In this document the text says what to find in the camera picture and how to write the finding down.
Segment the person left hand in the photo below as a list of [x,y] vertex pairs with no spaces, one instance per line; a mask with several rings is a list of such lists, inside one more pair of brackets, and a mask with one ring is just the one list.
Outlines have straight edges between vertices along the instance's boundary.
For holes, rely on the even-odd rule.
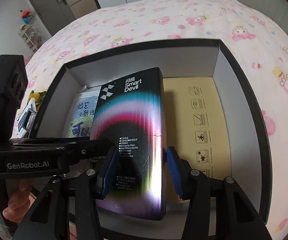
[[18,182],[18,189],[8,201],[3,210],[3,216],[9,221],[20,223],[31,206],[32,179],[22,179]]

